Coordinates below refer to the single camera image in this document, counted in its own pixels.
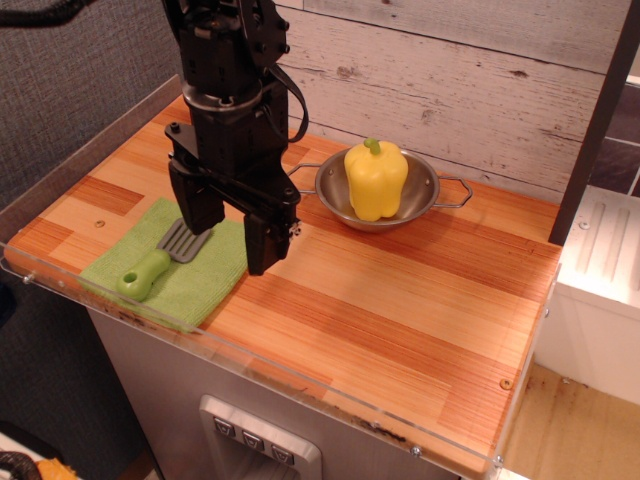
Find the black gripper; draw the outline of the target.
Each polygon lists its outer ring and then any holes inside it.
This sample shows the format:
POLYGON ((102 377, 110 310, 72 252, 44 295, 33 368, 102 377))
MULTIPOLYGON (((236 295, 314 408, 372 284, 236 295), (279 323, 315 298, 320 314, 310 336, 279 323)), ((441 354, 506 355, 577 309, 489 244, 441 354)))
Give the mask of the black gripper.
POLYGON ((288 132, 295 87, 262 79, 236 94, 209 93, 184 82, 187 124, 165 130, 173 145, 171 186, 195 235, 225 219, 231 205, 244 215, 250 275, 261 276, 287 257, 297 222, 298 190, 281 165, 294 137, 288 132))

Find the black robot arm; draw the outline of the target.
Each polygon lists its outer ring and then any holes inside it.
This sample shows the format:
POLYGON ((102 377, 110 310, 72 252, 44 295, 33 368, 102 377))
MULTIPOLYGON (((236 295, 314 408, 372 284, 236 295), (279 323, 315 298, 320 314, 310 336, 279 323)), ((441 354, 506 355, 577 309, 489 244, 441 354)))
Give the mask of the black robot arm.
POLYGON ((301 93, 280 68, 289 24, 271 1, 167 1, 179 46, 190 123, 165 130, 169 174, 187 227, 200 234, 225 207, 244 214, 248 270, 286 258, 301 195, 282 167, 289 97, 301 93))

